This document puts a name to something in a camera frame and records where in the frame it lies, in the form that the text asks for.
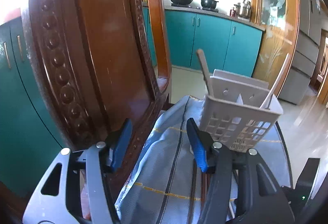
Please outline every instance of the teal cabinet door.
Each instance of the teal cabinet door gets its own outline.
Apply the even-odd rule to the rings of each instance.
[[[31,194],[60,150],[24,89],[9,24],[4,24],[0,26],[0,181],[20,197]]]
[[[142,13],[144,15],[144,25],[145,25],[145,30],[146,30],[146,34],[147,34],[148,33],[148,8],[142,7]]]
[[[10,22],[10,33],[17,69],[27,95],[49,132],[61,146],[64,146],[65,144],[60,136],[60,131],[50,116],[35,81],[30,60],[27,55],[21,18]]]
[[[196,13],[166,10],[165,18],[172,65],[190,67]]]
[[[150,51],[151,62],[153,64],[153,66],[155,67],[157,65],[157,59],[156,59],[156,52],[155,52],[153,33],[151,31],[151,24],[150,24],[149,14],[148,14],[148,26],[147,26],[147,40],[148,40],[148,47],[149,47],[149,51]]]
[[[200,69],[197,49],[204,50],[210,73],[223,69],[227,54],[231,21],[214,16],[197,14],[191,68]]]
[[[259,53],[261,38],[262,31],[232,22],[223,70],[251,77]]]

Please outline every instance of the tiled floor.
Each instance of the tiled floor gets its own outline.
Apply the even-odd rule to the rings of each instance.
[[[171,103],[185,95],[203,99],[206,93],[201,72],[178,67],[172,68]],[[328,171],[328,110],[317,102],[315,93],[308,89],[299,106],[280,101],[284,114],[278,119],[289,158],[294,185],[309,157],[321,158],[317,192]]]
[[[328,171],[328,110],[308,89],[301,104],[280,101],[284,114],[278,119],[292,167],[294,185],[309,157],[320,158],[314,193]]]
[[[171,103],[178,102],[185,95],[203,99],[205,94],[206,86],[201,71],[172,67]]]

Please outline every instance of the white utensil caddy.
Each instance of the white utensil caddy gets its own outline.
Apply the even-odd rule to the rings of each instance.
[[[259,108],[270,91],[267,82],[217,69],[211,81],[214,97],[205,96],[199,129],[231,150],[254,147],[283,114],[275,95]]]

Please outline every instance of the kitchen countertop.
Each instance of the kitchen countertop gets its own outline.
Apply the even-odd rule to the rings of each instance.
[[[143,7],[148,7],[148,5],[144,2],[142,3],[142,6]],[[239,23],[248,25],[250,27],[256,28],[258,30],[265,31],[265,27],[263,27],[263,26],[255,24],[253,22],[249,22],[247,20],[241,20],[241,19],[238,19],[236,17],[231,17],[231,16],[228,16],[228,15],[223,14],[223,13],[218,13],[218,12],[213,12],[213,11],[208,11],[208,10],[202,10],[202,9],[198,9],[198,8],[190,8],[190,7],[164,6],[164,9],[166,9],[166,10],[177,10],[177,11],[187,11],[187,12],[194,12],[194,13],[199,13],[199,14],[204,14],[204,15],[211,15],[211,16],[215,16],[215,17],[219,17],[219,18],[223,18],[223,19],[227,19],[227,20],[232,20],[234,22],[239,22]]]

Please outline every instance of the light blue cloth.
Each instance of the light blue cloth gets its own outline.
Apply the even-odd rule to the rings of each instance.
[[[202,105],[202,100],[185,96],[156,121],[115,204],[122,224],[187,222],[194,156],[189,152],[186,122],[194,118],[199,125]],[[290,186],[284,148],[273,128],[256,148],[279,184]],[[200,196],[198,168],[192,223],[197,223],[200,216]],[[231,198],[236,197],[237,184],[233,179]]]

